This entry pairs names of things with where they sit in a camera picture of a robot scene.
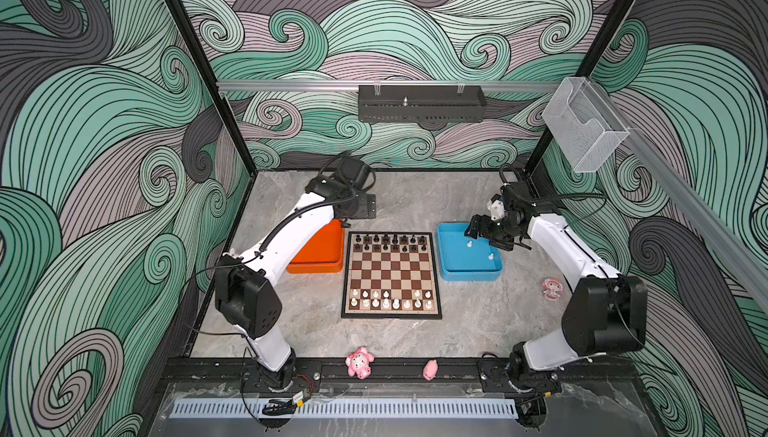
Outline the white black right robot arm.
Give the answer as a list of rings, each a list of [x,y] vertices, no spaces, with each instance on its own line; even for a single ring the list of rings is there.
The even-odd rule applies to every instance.
[[[505,182],[465,230],[503,251],[536,243],[555,263],[571,291],[559,328],[517,344],[509,374],[516,380],[583,359],[640,351],[646,343],[648,290],[598,256],[561,215],[565,201],[607,201],[594,192],[533,197],[522,182]]]

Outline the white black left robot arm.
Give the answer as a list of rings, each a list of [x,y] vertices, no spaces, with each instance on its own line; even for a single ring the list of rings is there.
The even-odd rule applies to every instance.
[[[260,241],[239,254],[225,253],[213,267],[216,310],[253,352],[275,384],[292,378],[296,354],[278,326],[282,302],[275,286],[307,243],[334,220],[371,219],[372,168],[348,151],[331,158],[291,211]]]

